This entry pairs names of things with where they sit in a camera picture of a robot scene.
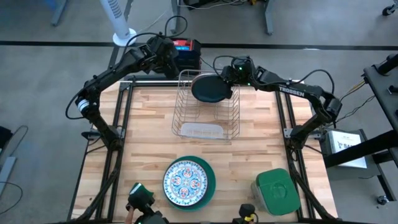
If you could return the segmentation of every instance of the butcher block tabletop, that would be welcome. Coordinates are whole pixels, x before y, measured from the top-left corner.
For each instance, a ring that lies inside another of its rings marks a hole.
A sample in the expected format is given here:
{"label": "butcher block tabletop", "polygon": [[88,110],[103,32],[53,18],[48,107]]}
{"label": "butcher block tabletop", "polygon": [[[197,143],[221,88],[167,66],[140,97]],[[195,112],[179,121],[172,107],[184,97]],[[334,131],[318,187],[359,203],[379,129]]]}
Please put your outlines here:
{"label": "butcher block tabletop", "polygon": [[[115,83],[101,94],[100,111],[108,124],[113,120],[119,84]],[[288,170],[275,93],[241,87],[240,135],[232,141],[190,139],[174,135],[171,127],[176,94],[177,87],[134,88],[113,222],[124,221],[128,193],[136,182],[155,193],[156,201],[152,209],[160,210],[170,222],[231,222],[239,217],[238,210],[242,203],[254,203],[250,185],[258,174],[276,168]],[[119,124],[122,123],[125,100],[126,97],[122,103]],[[292,96],[292,104],[297,124],[303,124],[312,117],[306,99]],[[320,148],[316,140],[309,139],[306,144]],[[87,151],[102,145],[98,141],[88,146]],[[302,152],[311,191],[326,210],[337,217],[322,155],[306,148]],[[216,175],[216,191],[212,200],[197,212],[173,208],[163,193],[162,180],[166,169],[182,156],[201,157]],[[106,148],[85,156],[73,201],[72,218],[81,215],[98,193],[105,158]],[[308,217],[304,194],[301,190],[299,192],[304,217]],[[110,190],[104,201],[104,217],[108,211],[109,194]],[[256,209],[256,213],[260,222],[297,220],[295,212],[272,216]],[[135,211],[134,219],[139,215],[141,213]]]}

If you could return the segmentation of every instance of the metal dish rack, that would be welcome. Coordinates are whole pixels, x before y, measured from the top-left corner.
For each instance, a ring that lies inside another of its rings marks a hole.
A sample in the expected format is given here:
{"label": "metal dish rack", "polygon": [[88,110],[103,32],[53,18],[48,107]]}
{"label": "metal dish rack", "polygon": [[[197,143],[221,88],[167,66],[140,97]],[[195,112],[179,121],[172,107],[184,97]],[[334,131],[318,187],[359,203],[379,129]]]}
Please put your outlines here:
{"label": "metal dish rack", "polygon": [[172,132],[186,138],[232,140],[239,136],[239,86],[232,87],[231,99],[218,103],[198,101],[191,91],[191,80],[214,71],[180,72]]}

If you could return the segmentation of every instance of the blue and white patterned plate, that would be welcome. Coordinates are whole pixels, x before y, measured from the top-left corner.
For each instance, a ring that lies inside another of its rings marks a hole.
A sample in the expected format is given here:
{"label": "blue and white patterned plate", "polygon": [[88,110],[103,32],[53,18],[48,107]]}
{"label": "blue and white patterned plate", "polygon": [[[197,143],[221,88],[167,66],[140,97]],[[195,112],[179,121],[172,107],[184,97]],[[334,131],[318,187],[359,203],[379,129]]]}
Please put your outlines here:
{"label": "blue and white patterned plate", "polygon": [[172,203],[191,206],[205,195],[207,175],[196,162],[179,161],[166,171],[163,188]]}

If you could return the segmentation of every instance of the gray floor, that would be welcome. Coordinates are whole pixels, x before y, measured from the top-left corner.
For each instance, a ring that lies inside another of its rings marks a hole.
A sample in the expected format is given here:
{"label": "gray floor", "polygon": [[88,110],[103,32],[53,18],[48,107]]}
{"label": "gray floor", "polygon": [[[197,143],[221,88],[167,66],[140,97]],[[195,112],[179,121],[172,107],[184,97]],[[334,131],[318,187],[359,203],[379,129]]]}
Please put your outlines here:
{"label": "gray floor", "polygon": [[[213,43],[397,45],[398,14],[380,16],[389,4],[389,0],[276,1],[272,37],[264,34],[261,2],[254,7],[223,6],[191,12],[183,9],[190,25],[184,36]],[[136,30],[145,28],[168,8],[168,1],[156,0],[154,4],[136,0],[129,24]],[[44,1],[2,0],[0,40],[111,41],[111,25],[98,0],[70,0],[56,28],[50,26],[51,16],[52,10]],[[162,30],[167,17],[149,30]],[[90,125],[67,120],[65,107],[85,80],[106,68],[111,51],[111,47],[0,46],[0,125],[13,130],[21,124],[29,126],[29,133],[16,152],[18,161],[10,178],[24,189],[24,197],[17,207],[0,216],[1,223],[66,219],[86,144],[80,132]],[[202,53],[208,62],[220,54],[249,54],[256,64],[286,78],[300,78],[313,69],[324,68],[333,75],[336,92],[341,93],[361,79],[364,67],[381,62],[392,52],[203,49]],[[218,66],[226,63],[220,60]],[[330,88],[323,74],[312,76],[307,83]],[[341,114],[371,95],[366,86],[347,97]],[[72,111],[73,115],[78,114],[76,109]],[[376,100],[338,127],[363,128],[369,138],[391,129]],[[385,164],[384,170],[397,190],[398,180],[393,179],[398,176],[395,165]],[[340,218],[373,223],[398,220],[398,202],[386,206],[375,203],[375,196],[382,194],[377,178],[333,180],[330,184]],[[7,187],[0,198],[0,211],[18,196],[16,189]]]}

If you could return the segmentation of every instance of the table leg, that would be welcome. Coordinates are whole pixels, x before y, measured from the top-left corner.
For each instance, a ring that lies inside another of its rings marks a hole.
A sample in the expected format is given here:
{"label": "table leg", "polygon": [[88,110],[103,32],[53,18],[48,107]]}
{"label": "table leg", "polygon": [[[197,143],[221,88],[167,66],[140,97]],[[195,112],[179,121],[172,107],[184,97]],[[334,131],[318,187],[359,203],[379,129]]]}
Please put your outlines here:
{"label": "table leg", "polygon": [[396,201],[397,198],[394,195],[394,192],[393,192],[390,184],[387,181],[387,177],[384,174],[384,172],[381,169],[379,164],[377,165],[377,168],[379,169],[379,172],[380,172],[380,175],[377,175],[377,178],[379,179],[380,185],[383,188],[383,191],[386,194],[388,201],[390,201],[390,202]]}
{"label": "table leg", "polygon": [[275,0],[266,0],[264,3],[264,15],[266,18],[266,33],[272,35],[274,33],[274,28],[272,26],[272,7]]}
{"label": "table leg", "polygon": [[333,167],[396,146],[398,146],[397,133],[391,130],[361,144],[325,157],[325,166],[326,168]]}
{"label": "table leg", "polygon": [[68,0],[60,0],[59,4],[57,4],[57,8],[55,9],[54,15],[51,18],[51,25],[58,26],[62,12],[67,2]]}
{"label": "table leg", "polygon": [[[173,16],[179,16],[180,15],[180,5],[181,2],[180,0],[172,0],[172,10],[173,10]],[[177,33],[178,30],[178,22],[180,18],[175,18],[170,21],[170,30],[172,31],[173,34]]]}

